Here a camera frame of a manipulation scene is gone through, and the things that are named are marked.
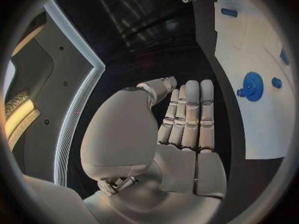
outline blue gear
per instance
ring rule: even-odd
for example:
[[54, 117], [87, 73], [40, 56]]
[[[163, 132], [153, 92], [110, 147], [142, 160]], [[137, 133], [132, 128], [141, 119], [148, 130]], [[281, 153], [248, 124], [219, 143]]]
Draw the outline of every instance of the blue gear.
[[262, 77], [256, 72], [247, 73], [243, 81], [243, 91], [248, 100], [258, 101], [264, 91]]

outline yellow light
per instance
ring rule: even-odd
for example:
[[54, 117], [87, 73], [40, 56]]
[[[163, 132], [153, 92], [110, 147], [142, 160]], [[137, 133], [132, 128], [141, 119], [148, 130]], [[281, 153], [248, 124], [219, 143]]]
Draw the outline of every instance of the yellow light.
[[6, 120], [5, 132], [6, 137], [9, 138], [14, 129], [19, 123], [34, 109], [34, 105], [31, 100], [27, 100], [22, 103]]

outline blue plastic part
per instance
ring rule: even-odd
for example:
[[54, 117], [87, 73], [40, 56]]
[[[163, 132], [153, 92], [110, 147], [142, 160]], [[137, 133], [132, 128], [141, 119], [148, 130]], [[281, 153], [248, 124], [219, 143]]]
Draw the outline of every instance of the blue plastic part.
[[237, 96], [245, 97], [244, 90], [243, 90], [243, 89], [239, 89], [239, 90], [237, 90]]
[[272, 78], [272, 85], [273, 87], [280, 89], [282, 87], [282, 81], [276, 77]]
[[285, 52], [285, 50], [284, 49], [282, 49], [282, 51], [281, 51], [281, 53], [280, 53], [280, 58], [282, 59], [282, 61], [284, 62], [284, 63], [286, 63], [287, 65], [289, 64], [289, 60], [288, 60], [288, 58], [287, 58], [287, 55], [286, 55], [286, 52]]
[[262, 77], [256, 72], [249, 72], [243, 81], [243, 91], [250, 101], [258, 101], [264, 92]]
[[221, 9], [221, 13], [223, 15], [227, 15], [227, 16], [233, 16], [233, 17], [237, 17], [238, 16], [238, 12], [235, 10], [231, 10], [231, 9], [227, 9], [227, 8], [222, 8]]

